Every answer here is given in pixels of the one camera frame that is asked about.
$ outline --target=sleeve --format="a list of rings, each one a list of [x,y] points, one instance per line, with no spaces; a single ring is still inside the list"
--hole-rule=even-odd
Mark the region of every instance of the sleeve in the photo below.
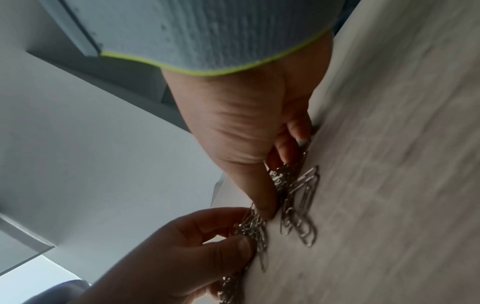
[[[343,0],[65,0],[101,56],[190,75],[286,56],[332,28]]]
[[[89,286],[84,280],[67,281],[45,290],[23,304],[67,304],[79,298]]]

